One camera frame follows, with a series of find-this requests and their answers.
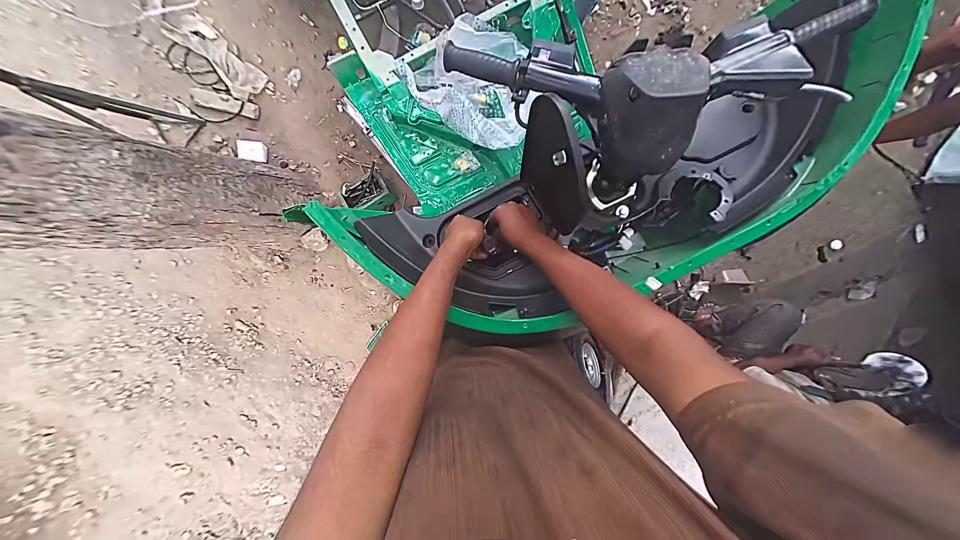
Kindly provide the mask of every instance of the tire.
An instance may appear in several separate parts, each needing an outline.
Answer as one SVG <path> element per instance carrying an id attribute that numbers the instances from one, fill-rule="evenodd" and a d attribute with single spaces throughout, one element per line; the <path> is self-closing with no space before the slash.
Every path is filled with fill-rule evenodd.
<path id="1" fill-rule="evenodd" d="M 613 399 L 613 366 L 597 347 L 596 341 L 585 331 L 568 337 L 566 347 L 577 365 L 577 371 L 609 405 Z"/>

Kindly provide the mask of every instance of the forearm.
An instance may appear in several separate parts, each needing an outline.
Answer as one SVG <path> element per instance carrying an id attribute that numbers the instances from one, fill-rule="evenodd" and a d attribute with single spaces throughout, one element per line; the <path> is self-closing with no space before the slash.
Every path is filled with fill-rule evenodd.
<path id="1" fill-rule="evenodd" d="M 680 319 L 592 262 L 545 236 L 524 252 L 671 419 L 712 388 L 750 380 Z"/>
<path id="2" fill-rule="evenodd" d="M 357 374 L 279 537 L 381 538 L 420 427 L 453 284 L 441 249 Z"/>
<path id="3" fill-rule="evenodd" d="M 957 63 L 960 61 L 960 27 L 952 26 L 946 31 L 924 41 L 920 55 L 913 66 L 913 73 L 917 75 L 934 67 Z"/>
<path id="4" fill-rule="evenodd" d="M 960 95 L 889 120 L 875 143 L 894 142 L 933 135 L 960 122 Z"/>

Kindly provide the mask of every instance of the pebble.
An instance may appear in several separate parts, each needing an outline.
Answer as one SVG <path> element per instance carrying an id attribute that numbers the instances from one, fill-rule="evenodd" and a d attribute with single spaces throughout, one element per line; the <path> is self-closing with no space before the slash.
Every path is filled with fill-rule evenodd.
<path id="1" fill-rule="evenodd" d="M 267 499 L 267 506 L 283 506 L 287 504 L 287 498 L 282 495 L 273 495 L 270 499 Z"/>
<path id="2" fill-rule="evenodd" d="M 330 239 L 317 227 L 307 231 L 300 237 L 300 245 L 308 250 L 320 253 L 330 247 Z"/>
<path id="3" fill-rule="evenodd" d="M 186 463 L 174 463 L 170 466 L 170 470 L 175 477 L 185 477 L 193 472 L 193 467 Z"/>

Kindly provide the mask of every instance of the metal bracket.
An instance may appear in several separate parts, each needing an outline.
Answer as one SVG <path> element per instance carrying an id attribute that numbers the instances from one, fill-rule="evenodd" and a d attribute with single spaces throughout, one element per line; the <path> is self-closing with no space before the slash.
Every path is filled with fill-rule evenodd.
<path id="1" fill-rule="evenodd" d="M 733 190 L 730 189 L 730 184 L 720 175 L 704 173 L 701 178 L 720 186 L 720 202 L 717 203 L 717 208 L 710 212 L 710 219 L 717 223 L 727 219 L 727 212 L 733 206 Z"/>
<path id="2" fill-rule="evenodd" d="M 627 199 L 636 195 L 636 184 L 633 184 L 630 186 L 630 189 L 627 190 L 627 194 L 624 195 L 623 197 L 620 197 L 619 199 L 611 203 L 604 203 L 603 201 L 600 200 L 599 197 L 596 196 L 596 193 L 593 192 L 593 181 L 596 180 L 597 174 L 599 172 L 600 172 L 600 160 L 594 160 L 593 166 L 587 172 L 587 195 L 589 196 L 590 202 L 593 204 L 594 208 L 603 211 L 605 209 L 612 207 L 613 205 L 622 203 Z"/>

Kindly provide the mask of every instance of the handlebar grip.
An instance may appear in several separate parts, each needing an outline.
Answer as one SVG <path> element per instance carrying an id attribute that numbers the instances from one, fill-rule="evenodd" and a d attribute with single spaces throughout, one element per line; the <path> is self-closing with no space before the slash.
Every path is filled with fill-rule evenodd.
<path id="1" fill-rule="evenodd" d="M 817 37 L 838 36 L 857 30 L 873 18 L 878 7 L 877 0 L 856 0 L 793 29 L 794 42 L 804 45 Z"/>
<path id="2" fill-rule="evenodd" d="M 507 61 L 494 55 L 463 49 L 451 42 L 444 46 L 444 69 L 459 71 L 481 81 L 514 87 L 517 61 Z"/>

